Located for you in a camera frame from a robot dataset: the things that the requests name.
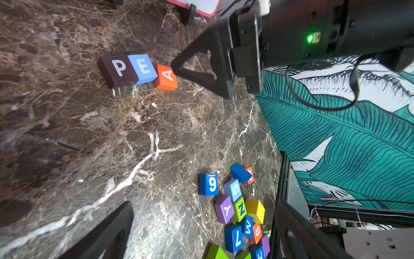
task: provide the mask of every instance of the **purple block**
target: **purple block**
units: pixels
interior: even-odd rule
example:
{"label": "purple block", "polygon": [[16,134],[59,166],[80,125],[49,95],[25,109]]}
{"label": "purple block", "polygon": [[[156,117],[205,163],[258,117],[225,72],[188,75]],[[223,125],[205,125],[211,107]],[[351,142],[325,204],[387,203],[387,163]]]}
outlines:
{"label": "purple block", "polygon": [[234,215],[233,204],[229,195],[222,195],[215,203],[217,218],[220,223],[229,223],[231,217]]}
{"label": "purple block", "polygon": [[267,236],[267,234],[263,233],[262,239],[260,239],[259,244],[263,246],[263,251],[266,257],[267,254],[270,253],[269,237]]}

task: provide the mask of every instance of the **number 9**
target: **number 9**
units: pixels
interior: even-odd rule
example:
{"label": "number 9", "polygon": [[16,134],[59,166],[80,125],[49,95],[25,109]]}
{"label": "number 9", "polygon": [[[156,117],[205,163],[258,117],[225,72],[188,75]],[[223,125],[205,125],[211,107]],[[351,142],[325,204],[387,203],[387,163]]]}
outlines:
{"label": "number 9", "polygon": [[210,177],[210,179],[208,179],[208,183],[210,184],[210,191],[215,191],[217,188],[217,184],[216,184],[216,178],[214,177]]}

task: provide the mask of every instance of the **number 9 block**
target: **number 9 block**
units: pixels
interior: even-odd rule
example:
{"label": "number 9 block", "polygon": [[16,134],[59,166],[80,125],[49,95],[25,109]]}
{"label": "number 9 block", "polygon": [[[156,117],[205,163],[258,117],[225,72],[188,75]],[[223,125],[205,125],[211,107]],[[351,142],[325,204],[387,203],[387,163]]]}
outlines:
{"label": "number 9 block", "polygon": [[219,186],[217,184],[217,174],[200,174],[200,190],[199,195],[215,196],[219,194]]}
{"label": "number 9 block", "polygon": [[241,226],[235,224],[224,230],[224,240],[226,241],[226,250],[235,253],[243,247],[243,234]]}
{"label": "number 9 block", "polygon": [[240,184],[237,179],[231,179],[224,184],[224,193],[230,196],[231,202],[235,202],[241,196]]}

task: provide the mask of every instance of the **brown marble surface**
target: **brown marble surface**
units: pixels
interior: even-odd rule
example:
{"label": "brown marble surface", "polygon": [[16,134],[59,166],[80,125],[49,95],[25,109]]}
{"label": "brown marble surface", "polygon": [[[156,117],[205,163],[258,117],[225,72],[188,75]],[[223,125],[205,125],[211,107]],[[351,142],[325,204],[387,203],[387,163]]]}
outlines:
{"label": "brown marble surface", "polygon": [[123,201],[135,213],[125,258],[202,258],[224,248],[225,226],[198,174],[220,172],[223,193],[234,162],[253,166],[242,194],[271,228],[281,157],[241,80],[234,100],[180,78],[174,92],[113,96],[97,67],[140,53],[169,65],[212,19],[183,26],[161,0],[3,0],[0,13],[0,258],[56,258]]}

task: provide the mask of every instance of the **painted wall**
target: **painted wall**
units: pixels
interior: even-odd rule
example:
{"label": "painted wall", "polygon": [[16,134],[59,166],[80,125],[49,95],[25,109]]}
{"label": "painted wall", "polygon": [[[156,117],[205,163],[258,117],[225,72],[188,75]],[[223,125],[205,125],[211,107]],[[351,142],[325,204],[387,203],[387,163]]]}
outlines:
{"label": "painted wall", "polygon": [[[356,58],[292,69],[296,92],[325,107],[353,100],[349,77]],[[396,74],[376,61],[359,66],[360,97],[345,111],[297,102],[286,67],[266,72],[256,98],[280,150],[287,152],[308,203],[414,211],[414,64]]]}

